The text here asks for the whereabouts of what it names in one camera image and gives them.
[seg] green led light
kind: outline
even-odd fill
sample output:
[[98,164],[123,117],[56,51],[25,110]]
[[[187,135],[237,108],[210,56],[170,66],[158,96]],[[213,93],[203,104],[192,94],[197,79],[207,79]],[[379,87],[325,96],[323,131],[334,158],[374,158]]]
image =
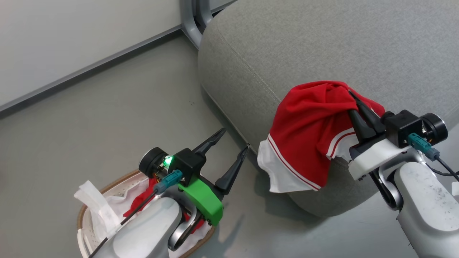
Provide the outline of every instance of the green led light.
[[172,156],[168,156],[164,159],[162,163],[164,164],[165,167],[169,168],[169,165],[171,164],[171,162],[172,162]]

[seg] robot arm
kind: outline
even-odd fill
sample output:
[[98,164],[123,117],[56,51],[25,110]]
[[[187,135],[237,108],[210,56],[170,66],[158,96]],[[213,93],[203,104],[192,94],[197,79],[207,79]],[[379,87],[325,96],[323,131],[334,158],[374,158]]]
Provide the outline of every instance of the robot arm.
[[[423,153],[409,145],[412,133],[432,145],[446,139],[444,122],[431,113],[419,118],[406,110],[387,112],[380,120],[364,104],[358,107],[366,122],[359,112],[349,112],[359,139],[349,150],[349,172],[354,179],[370,175],[389,208],[400,212],[397,220],[420,258],[458,257],[459,203],[426,165]],[[429,144],[415,147],[427,151]]]
[[157,147],[149,150],[139,170],[159,181],[154,201],[91,257],[168,258],[168,249],[177,250],[201,220],[218,225],[223,216],[221,201],[229,194],[250,149],[248,144],[229,170],[212,184],[200,171],[205,154],[225,132],[223,128],[195,149],[186,148],[173,156]]

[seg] white cloth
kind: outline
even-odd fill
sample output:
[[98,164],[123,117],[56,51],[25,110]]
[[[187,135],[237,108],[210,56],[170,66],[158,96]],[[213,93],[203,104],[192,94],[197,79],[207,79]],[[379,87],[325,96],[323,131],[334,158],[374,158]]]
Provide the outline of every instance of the white cloth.
[[[123,214],[130,209],[134,199],[141,193],[145,192],[147,188],[148,179],[145,179],[138,184],[128,188],[123,196],[107,196],[104,198],[104,196],[94,187],[94,185],[87,181],[85,184],[80,186],[80,190],[75,193],[74,197],[86,204],[91,210],[94,234],[100,242],[107,236],[107,232],[110,233],[116,226],[119,226],[123,220]],[[179,249],[177,249],[175,252],[169,250],[170,258],[178,258],[189,251],[196,245],[199,240],[206,236],[211,228],[211,226],[205,223],[201,228],[196,229],[193,234],[188,236],[188,238],[184,241]]]
[[[351,132],[353,129],[343,131],[331,141],[327,158],[342,157],[346,161],[351,160],[349,148],[358,144],[356,135],[349,134]],[[269,143],[269,139],[260,142],[257,163],[269,175],[270,192],[286,193],[313,190],[310,185],[315,184],[302,177],[293,168],[288,167],[283,161],[283,157],[276,154],[273,146]]]

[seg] white wall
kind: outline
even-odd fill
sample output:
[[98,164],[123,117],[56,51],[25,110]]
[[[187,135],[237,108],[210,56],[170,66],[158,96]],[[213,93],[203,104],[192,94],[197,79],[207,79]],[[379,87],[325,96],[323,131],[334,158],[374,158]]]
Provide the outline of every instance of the white wall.
[[0,0],[0,110],[179,25],[179,0]]

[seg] sofa seam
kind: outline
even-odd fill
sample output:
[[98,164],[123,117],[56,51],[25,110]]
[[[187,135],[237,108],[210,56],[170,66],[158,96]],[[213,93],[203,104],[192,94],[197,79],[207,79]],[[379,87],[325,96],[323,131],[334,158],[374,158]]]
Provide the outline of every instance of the sofa seam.
[[246,69],[249,71],[249,73],[257,80],[257,82],[261,85],[261,87],[268,93],[268,95],[277,102],[277,104],[280,103],[280,98],[274,93],[274,91],[269,87],[269,85],[258,75],[258,73],[253,69],[249,63],[236,51],[235,48],[233,48],[228,41],[225,39],[225,37],[222,35],[220,32],[218,20],[216,20],[215,27],[217,29],[217,34],[219,38],[231,49],[233,52],[233,55],[235,55],[239,61],[246,66]]

